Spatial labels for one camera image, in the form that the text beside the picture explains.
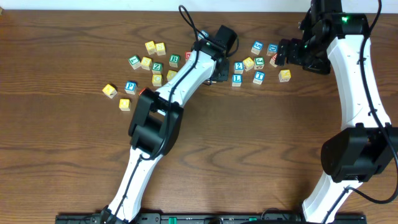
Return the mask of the blue T block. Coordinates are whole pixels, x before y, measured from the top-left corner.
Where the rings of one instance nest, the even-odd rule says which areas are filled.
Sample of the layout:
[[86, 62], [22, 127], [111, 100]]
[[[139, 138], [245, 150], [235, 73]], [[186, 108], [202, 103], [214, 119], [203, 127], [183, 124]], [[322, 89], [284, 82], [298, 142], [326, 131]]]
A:
[[264, 81], [265, 75], [266, 74], [264, 72], [256, 71], [254, 74], [253, 83], [261, 85]]

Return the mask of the green B block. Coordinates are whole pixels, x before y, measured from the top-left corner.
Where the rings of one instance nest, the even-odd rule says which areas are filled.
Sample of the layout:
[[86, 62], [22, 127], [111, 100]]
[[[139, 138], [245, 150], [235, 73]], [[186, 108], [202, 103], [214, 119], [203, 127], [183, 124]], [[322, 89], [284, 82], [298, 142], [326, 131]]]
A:
[[176, 54], [171, 54], [169, 58], [169, 65], [171, 67], [177, 68], [180, 61], [180, 56]]

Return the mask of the yellow O block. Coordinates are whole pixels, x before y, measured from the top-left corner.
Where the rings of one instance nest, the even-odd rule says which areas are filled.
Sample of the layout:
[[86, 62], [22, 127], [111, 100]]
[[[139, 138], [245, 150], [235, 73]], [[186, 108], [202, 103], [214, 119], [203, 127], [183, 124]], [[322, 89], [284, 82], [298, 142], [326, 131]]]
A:
[[128, 98], [122, 98], [119, 100], [119, 109], [121, 111], [130, 111], [131, 110], [131, 101]]
[[177, 72], [174, 70], [169, 70], [167, 72], [167, 81], [171, 81], [175, 76], [176, 76]]

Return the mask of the yellow C block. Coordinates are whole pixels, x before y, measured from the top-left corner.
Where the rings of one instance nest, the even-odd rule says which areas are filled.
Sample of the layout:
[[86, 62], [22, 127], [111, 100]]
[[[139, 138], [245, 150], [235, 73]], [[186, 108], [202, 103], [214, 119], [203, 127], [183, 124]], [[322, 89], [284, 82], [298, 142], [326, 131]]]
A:
[[160, 87], [162, 86], [162, 75], [161, 74], [153, 74], [152, 76], [152, 84], [154, 86]]

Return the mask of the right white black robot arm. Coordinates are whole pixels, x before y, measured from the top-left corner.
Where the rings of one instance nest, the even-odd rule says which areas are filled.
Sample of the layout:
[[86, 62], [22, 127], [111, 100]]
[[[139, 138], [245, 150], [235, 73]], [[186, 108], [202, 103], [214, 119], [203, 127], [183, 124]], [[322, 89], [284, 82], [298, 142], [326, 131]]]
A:
[[308, 223], [332, 223], [351, 193], [397, 160], [397, 128], [377, 90], [366, 15], [345, 13], [339, 0], [313, 0], [299, 25], [301, 39], [279, 42], [275, 62], [334, 73], [341, 103], [341, 130], [321, 149], [323, 173], [302, 203]]

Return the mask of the blue l block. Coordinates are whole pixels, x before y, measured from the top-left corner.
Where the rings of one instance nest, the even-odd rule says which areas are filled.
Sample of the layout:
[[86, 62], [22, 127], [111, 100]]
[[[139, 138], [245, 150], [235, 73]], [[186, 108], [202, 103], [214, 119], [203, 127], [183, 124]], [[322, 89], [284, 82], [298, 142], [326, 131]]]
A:
[[198, 40], [207, 39], [209, 34], [205, 30], [198, 32]]
[[243, 76], [241, 74], [233, 74], [232, 86], [234, 87], [241, 86], [242, 82], [243, 82]]

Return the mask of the blue 2 block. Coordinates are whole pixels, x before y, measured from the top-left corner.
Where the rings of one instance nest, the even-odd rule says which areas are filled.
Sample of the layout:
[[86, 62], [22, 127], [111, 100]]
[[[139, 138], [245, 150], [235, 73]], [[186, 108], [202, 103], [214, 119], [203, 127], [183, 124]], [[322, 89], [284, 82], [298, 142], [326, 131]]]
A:
[[243, 74], [244, 64], [243, 62], [235, 62], [234, 63], [234, 74]]

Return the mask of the blue D block right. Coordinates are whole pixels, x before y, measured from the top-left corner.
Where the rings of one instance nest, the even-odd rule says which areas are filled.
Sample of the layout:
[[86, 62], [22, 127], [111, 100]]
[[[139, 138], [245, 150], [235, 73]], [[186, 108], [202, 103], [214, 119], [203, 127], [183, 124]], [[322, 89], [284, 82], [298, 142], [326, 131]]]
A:
[[267, 56], [274, 56], [278, 51], [278, 45], [277, 44], [269, 44], [267, 48]]

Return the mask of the red M block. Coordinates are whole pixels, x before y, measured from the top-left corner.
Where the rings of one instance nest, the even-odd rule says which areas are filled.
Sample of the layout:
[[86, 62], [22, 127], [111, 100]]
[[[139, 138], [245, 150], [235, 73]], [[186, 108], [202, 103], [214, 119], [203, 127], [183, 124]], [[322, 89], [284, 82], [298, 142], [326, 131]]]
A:
[[275, 54], [275, 55], [273, 55], [272, 57], [271, 57], [271, 59], [270, 59], [270, 64], [273, 66], [273, 67], [277, 67], [277, 64], [275, 63], [276, 62], [276, 58], [277, 58], [277, 54]]

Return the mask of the yellow k block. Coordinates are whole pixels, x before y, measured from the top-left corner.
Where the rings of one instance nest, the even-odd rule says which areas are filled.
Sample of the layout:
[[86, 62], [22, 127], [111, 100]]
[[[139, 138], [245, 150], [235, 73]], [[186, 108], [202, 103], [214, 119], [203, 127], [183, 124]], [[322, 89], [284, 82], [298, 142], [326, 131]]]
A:
[[290, 70], [281, 70], [279, 72], [279, 81], [280, 82], [288, 82], [291, 79], [291, 72]]
[[108, 98], [114, 98], [118, 91], [116, 87], [112, 84], [107, 84], [103, 89], [102, 92], [108, 97]]

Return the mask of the red E block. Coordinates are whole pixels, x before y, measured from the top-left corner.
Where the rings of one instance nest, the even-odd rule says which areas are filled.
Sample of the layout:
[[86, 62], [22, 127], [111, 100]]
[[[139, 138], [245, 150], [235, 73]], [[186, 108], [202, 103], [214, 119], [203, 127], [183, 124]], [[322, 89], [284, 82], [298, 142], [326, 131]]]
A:
[[187, 62], [191, 56], [191, 52], [185, 52], [185, 61]]

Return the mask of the blue L block top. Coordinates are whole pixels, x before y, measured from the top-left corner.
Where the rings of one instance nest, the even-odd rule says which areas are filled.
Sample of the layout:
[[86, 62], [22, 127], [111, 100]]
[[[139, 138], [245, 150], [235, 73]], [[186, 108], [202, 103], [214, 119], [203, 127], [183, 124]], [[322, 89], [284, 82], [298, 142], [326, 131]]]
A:
[[198, 40], [207, 39], [209, 34], [205, 30], [198, 32]]

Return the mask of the green L block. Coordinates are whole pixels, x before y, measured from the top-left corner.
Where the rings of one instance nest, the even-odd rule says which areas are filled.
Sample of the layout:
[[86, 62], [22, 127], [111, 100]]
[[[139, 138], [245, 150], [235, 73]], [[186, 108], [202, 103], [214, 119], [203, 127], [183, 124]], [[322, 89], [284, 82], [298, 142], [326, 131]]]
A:
[[128, 59], [130, 66], [136, 70], [141, 67], [141, 60], [137, 55], [132, 56]]

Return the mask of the blue P block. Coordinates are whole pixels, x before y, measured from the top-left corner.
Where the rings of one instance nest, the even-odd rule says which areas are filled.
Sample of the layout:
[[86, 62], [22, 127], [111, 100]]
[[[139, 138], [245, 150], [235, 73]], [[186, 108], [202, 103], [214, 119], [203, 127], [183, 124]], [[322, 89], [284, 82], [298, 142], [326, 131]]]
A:
[[124, 90], [127, 94], [135, 95], [137, 90], [136, 82], [126, 82]]

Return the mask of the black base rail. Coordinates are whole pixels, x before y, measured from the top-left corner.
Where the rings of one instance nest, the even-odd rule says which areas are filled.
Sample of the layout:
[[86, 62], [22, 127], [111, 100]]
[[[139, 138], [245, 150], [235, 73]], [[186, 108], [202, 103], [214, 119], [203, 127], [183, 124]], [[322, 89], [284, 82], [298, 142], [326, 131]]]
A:
[[[56, 224], [101, 224], [110, 219], [99, 213], [92, 215], [57, 215]], [[133, 221], [136, 224], [239, 224], [239, 223], [303, 223], [299, 215], [269, 212], [264, 215], [178, 215], [142, 213]]]

